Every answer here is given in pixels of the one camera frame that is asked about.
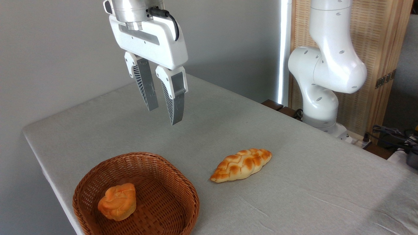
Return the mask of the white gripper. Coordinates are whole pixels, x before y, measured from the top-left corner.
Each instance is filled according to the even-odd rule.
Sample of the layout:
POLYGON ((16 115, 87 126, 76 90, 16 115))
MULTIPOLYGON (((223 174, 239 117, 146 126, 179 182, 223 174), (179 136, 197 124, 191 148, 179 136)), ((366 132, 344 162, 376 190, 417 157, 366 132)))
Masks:
POLYGON ((180 122, 184 113, 184 94, 188 92, 183 66, 188 60, 182 31, 177 41, 172 20, 153 17, 142 22, 142 30, 129 30, 125 23, 113 15, 109 22, 121 49, 130 77, 137 86, 149 111, 158 108, 149 61, 158 64, 157 77, 161 80, 166 107, 172 125, 180 122))

